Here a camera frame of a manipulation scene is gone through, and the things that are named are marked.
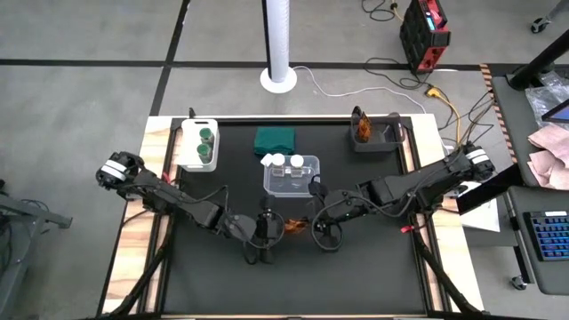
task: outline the green cloth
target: green cloth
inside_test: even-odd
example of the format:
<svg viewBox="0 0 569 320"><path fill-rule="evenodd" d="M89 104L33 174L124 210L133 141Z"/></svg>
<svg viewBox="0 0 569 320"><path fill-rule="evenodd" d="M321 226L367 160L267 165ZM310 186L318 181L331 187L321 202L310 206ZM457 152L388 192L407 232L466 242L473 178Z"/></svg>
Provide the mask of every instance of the green cloth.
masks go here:
<svg viewBox="0 0 569 320"><path fill-rule="evenodd" d="M293 154L294 129L282 127L257 128L253 150L255 155L259 156L275 153L281 153L283 155Z"/></svg>

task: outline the gray floor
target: gray floor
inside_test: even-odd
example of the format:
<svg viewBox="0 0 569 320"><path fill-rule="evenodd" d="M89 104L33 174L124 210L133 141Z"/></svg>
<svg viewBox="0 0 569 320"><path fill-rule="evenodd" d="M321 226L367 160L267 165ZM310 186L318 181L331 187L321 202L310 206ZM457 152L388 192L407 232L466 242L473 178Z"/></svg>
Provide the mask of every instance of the gray floor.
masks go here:
<svg viewBox="0 0 569 320"><path fill-rule="evenodd" d="M370 7L377 3L368 2ZM540 35L528 31L555 0L441 2L453 31L443 63L526 62L569 27L567 13ZM180 3L2 0L0 59L163 60ZM400 8L407 4L401 1ZM359 5L359 0L292 0L291 60L362 62L381 56L403 61L397 22L369 20ZM264 60L260 13L256 0L192 0L176 60ZM568 61L568 54L560 59ZM294 91L274 96L259 87L259 73L174 69L160 114L185 115L188 107L201 115L347 114L355 105L370 113L421 112L386 91L325 97L306 70L298 70ZM314 73L329 93L396 89L363 71ZM43 200L53 211L74 217L71 229L53 228L43 236L17 315L94 315L124 202L98 188L93 174L111 152L139 149L159 75L159 68L0 67L0 177L14 196ZM436 72L429 81L445 90L461 114L485 92L479 72ZM443 125L448 107L422 92L405 93ZM497 124L493 110L483 121ZM465 118L463 128L467 125ZM453 130L441 135L453 138ZM498 126L478 143L499 170L510 164ZM511 249L476 248L471 255L489 311L566 318L566 297L543 295L535 286L526 292L508 287L508 278L518 273Z"/></svg>

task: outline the red power station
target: red power station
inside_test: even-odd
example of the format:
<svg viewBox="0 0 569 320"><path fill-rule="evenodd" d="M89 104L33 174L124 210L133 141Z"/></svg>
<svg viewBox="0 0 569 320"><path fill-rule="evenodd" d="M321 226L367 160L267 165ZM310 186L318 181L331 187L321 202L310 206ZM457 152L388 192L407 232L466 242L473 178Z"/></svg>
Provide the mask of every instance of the red power station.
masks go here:
<svg viewBox="0 0 569 320"><path fill-rule="evenodd" d="M438 0L412 0L399 36L414 75L433 71L451 42L446 15Z"/></svg>

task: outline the keyboard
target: keyboard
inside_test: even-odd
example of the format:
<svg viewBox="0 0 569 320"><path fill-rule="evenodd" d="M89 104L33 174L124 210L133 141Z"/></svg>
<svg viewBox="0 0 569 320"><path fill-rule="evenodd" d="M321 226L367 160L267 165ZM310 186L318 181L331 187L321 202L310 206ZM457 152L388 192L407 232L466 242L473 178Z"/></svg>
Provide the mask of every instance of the keyboard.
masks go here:
<svg viewBox="0 0 569 320"><path fill-rule="evenodd" d="M569 216L566 212L524 212L524 220L539 260L569 260Z"/></svg>

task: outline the wooden table frame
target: wooden table frame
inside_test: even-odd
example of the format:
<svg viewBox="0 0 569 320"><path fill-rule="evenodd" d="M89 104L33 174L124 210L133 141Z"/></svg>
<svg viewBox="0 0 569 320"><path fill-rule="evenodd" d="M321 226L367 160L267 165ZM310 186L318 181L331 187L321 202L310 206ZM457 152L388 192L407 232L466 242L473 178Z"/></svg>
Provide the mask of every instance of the wooden table frame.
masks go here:
<svg viewBox="0 0 569 320"><path fill-rule="evenodd" d="M404 115L409 116L413 123L413 136L405 139L405 163L408 171L415 170L417 161L421 166L431 164L444 157L443 149L438 135L437 124L433 115ZM203 118L349 118L345 115L317 115L317 116L203 116ZM174 177L177 172L175 165L179 155L178 146L180 145L181 134L172 134L171 116L151 116L148 118L145 128L144 139L140 148L140 156L145 160L147 169L156 173L158 176L162 172L169 172L170 177ZM416 149L413 161L413 149ZM456 209L454 201L445 200L444 207ZM129 202L125 209L123 220L141 212L141 201ZM418 217L419 223L424 221L422 215ZM132 289L150 257L154 255L155 249L161 244L168 225L167 216L155 215L152 212L142 214L136 220L132 220L128 225L119 229L116 248L111 258L108 277L103 288L98 314L107 313L118 307L124 297ZM421 230L423 240L430 246L435 245L434 253L442 262L447 275L453 280L456 287L476 308L484 309L480 293L478 290L476 275L470 260L469 248L466 243L464 231L462 230L460 216L454 213L439 211L432 219L430 228ZM427 270L429 283L429 297L431 301L427 305L434 310L448 310L458 312L458 309L451 302L448 307L446 294L441 298L442 287L437 282L430 267L423 261L424 269ZM157 293L159 292L158 279L163 274L162 266L152 277L150 286L146 290L143 298L146 306L135 305L132 313L153 312L155 311ZM285 315L239 315L242 317L283 317ZM370 316L424 316L424 315L350 315L349 317L370 317ZM225 316L212 315L182 315L177 317L187 318L212 318Z"/></svg>

